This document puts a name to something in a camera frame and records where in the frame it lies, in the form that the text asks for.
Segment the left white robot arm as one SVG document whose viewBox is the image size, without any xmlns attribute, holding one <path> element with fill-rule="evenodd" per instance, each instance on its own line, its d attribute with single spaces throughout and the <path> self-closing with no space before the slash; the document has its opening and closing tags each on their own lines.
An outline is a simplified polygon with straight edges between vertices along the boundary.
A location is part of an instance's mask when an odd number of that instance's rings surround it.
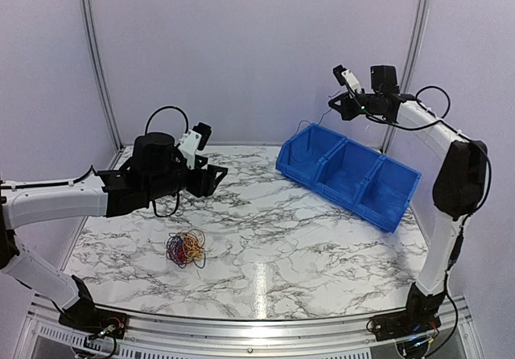
<svg viewBox="0 0 515 359">
<path fill-rule="evenodd" d="M 226 177 L 225 167 L 200 155 L 207 134 L 189 130 L 180 140 L 160 132 L 136 138 L 132 155 L 117 169 L 90 168 L 76 179 L 1 185 L 1 272 L 52 300 L 85 331 L 101 325 L 85 283 L 17 243 L 16 229 L 72 217 L 121 217 L 154 208 L 166 196 L 186 190 L 211 196 Z"/>
</svg>

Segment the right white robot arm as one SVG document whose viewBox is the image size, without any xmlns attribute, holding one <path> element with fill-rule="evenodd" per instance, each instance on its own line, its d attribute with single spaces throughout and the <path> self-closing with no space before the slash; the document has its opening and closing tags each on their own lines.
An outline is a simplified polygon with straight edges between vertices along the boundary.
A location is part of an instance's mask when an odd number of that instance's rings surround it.
<svg viewBox="0 0 515 359">
<path fill-rule="evenodd" d="M 432 112 L 418 94 L 401 93 L 395 67 L 371 67 L 372 92 L 361 87 L 354 73 L 338 65 L 333 75 L 346 90 L 329 106 L 345 121 L 363 115 L 371 122 L 411 132 L 442 161 L 432 188 L 437 209 L 436 229 L 429 252 L 398 319 L 404 332 L 415 333 L 434 315 L 448 289 L 448 273 L 455 265 L 469 218 L 485 203 L 492 178 L 486 145 L 462 134 Z"/>
</svg>

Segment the blue three-compartment bin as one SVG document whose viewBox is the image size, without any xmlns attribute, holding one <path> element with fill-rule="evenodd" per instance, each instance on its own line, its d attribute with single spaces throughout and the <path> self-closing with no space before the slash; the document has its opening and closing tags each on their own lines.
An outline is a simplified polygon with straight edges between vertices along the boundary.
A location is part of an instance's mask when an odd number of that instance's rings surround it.
<svg viewBox="0 0 515 359">
<path fill-rule="evenodd" d="M 276 170 L 388 233 L 421 179 L 419 171 L 316 124 L 282 144 Z"/>
</svg>

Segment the right aluminium frame post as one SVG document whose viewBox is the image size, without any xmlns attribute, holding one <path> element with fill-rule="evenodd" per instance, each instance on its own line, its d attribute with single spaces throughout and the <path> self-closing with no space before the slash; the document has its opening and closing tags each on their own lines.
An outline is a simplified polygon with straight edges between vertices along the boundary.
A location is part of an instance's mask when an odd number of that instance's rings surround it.
<svg viewBox="0 0 515 359">
<path fill-rule="evenodd" d="M 422 49 L 430 2 L 431 0 L 417 0 L 406 59 L 402 69 L 400 82 L 401 93 L 407 93 L 410 89 L 416 63 Z"/>
</svg>

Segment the aluminium frame post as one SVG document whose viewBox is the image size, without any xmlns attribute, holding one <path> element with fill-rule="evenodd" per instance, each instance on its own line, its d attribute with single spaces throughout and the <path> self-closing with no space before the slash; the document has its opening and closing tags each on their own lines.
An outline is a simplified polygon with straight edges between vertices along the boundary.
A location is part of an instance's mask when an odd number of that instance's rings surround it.
<svg viewBox="0 0 515 359">
<path fill-rule="evenodd" d="M 422 49 L 430 2 L 431 0 L 417 0 L 406 59 L 402 69 L 400 82 L 401 93 L 407 93 L 410 89 L 416 63 Z"/>
<path fill-rule="evenodd" d="M 93 0 L 80 0 L 80 8 L 84 23 L 86 43 L 89 50 L 89 57 L 93 67 L 93 79 L 97 86 L 101 108 L 105 115 L 105 121 L 109 136 L 116 151 L 124 148 L 120 130 L 114 115 L 113 104 L 110 97 L 108 82 L 101 59 L 101 49 L 97 38 L 97 29 L 93 12 Z"/>
</svg>

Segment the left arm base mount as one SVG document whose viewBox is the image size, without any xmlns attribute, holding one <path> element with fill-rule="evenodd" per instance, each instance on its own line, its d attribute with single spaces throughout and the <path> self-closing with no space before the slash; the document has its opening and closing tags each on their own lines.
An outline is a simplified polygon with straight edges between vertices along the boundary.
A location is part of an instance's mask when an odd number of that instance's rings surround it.
<svg viewBox="0 0 515 359">
<path fill-rule="evenodd" d="M 92 338 L 113 337 L 122 339 L 126 332 L 128 315 L 92 303 L 76 303 L 60 312 L 59 323 L 87 332 Z"/>
</svg>

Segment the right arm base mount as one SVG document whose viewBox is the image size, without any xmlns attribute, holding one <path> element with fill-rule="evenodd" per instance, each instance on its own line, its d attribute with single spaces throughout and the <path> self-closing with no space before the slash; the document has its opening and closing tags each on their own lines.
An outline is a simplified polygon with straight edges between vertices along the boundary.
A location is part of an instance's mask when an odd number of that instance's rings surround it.
<svg viewBox="0 0 515 359">
<path fill-rule="evenodd" d="M 411 314 L 406 309 L 371 317 L 365 328 L 377 341 L 403 338 L 438 329 L 441 321 L 436 313 Z"/>
</svg>

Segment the left aluminium frame post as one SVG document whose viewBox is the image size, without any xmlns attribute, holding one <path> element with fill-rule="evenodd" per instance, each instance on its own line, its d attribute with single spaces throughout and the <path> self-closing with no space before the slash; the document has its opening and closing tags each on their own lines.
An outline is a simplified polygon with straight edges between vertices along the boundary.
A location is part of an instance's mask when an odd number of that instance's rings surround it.
<svg viewBox="0 0 515 359">
<path fill-rule="evenodd" d="M 86 43 L 89 50 L 89 57 L 93 67 L 93 79 L 97 86 L 101 108 L 105 115 L 105 121 L 109 136 L 116 151 L 124 148 L 120 130 L 114 115 L 113 104 L 110 97 L 108 82 L 101 59 L 101 49 L 97 38 L 97 29 L 93 12 L 93 0 L 80 0 L 80 8 L 84 23 Z"/>
</svg>

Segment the aluminium front rail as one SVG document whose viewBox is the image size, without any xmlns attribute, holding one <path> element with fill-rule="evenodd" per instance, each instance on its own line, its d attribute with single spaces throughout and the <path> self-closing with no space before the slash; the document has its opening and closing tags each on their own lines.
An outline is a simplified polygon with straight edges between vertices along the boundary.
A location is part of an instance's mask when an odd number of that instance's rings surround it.
<svg viewBox="0 0 515 359">
<path fill-rule="evenodd" d="M 87 351 L 116 358 L 400 358 L 415 337 L 379 341 L 372 314 L 306 320 L 215 320 L 125 310 L 125 335 L 86 342 L 86 333 L 59 324 L 52 303 L 36 295 L 16 358 L 70 358 Z"/>
</svg>

